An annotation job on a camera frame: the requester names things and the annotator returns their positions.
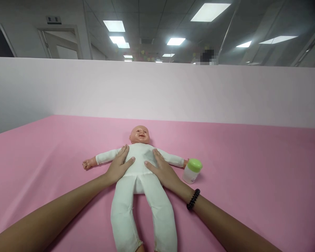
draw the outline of doll head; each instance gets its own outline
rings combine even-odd
[[[139,125],[132,129],[132,132],[129,136],[129,140],[132,144],[135,143],[144,143],[149,144],[150,137],[148,129],[145,126]]]

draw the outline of white bottle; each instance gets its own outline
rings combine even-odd
[[[198,159],[189,159],[183,172],[183,180],[188,184],[192,184],[199,175],[202,167],[203,165]]]

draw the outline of bracelet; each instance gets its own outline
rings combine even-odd
[[[194,195],[193,195],[191,201],[189,202],[189,204],[187,204],[187,209],[188,209],[189,211],[194,207],[195,201],[196,201],[197,197],[199,196],[200,192],[201,192],[201,191],[200,191],[199,189],[196,189],[196,190],[195,190],[195,193],[194,193]]]

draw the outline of white onesie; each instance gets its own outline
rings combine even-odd
[[[152,209],[155,251],[177,252],[177,235],[171,203],[158,178],[148,170],[147,160],[155,167],[154,147],[136,143],[129,145],[126,162],[135,157],[135,162],[117,182],[111,207],[111,223],[118,252],[135,252],[142,244],[133,218],[133,194],[145,194]],[[158,149],[171,165],[183,167],[184,159]],[[98,164],[112,161],[120,149],[110,150],[96,156]]]

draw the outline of green bottle cap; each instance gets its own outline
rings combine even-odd
[[[189,159],[187,166],[191,171],[196,173],[199,173],[203,167],[201,161],[198,159]]]

